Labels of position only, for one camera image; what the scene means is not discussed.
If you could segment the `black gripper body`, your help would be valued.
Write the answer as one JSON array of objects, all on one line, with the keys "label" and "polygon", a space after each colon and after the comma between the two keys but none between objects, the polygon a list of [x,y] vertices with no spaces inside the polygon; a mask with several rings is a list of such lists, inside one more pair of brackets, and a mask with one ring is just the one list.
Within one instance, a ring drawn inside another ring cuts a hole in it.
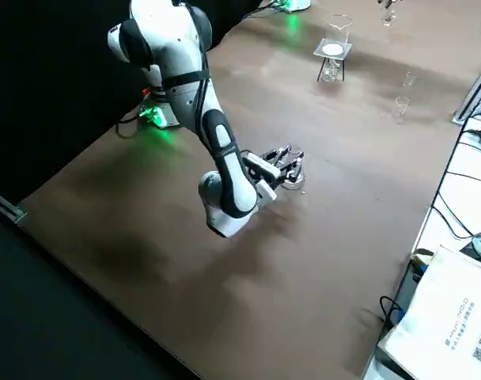
[{"label": "black gripper body", "polygon": [[265,177],[265,181],[273,189],[276,189],[285,180],[286,171],[285,171],[284,166],[285,166],[285,163],[286,163],[287,156],[285,156],[284,161],[281,162],[281,163],[270,163],[268,161],[268,152],[266,152],[263,155],[263,160],[268,163],[270,168],[267,169],[267,172],[264,174],[264,177]]}]

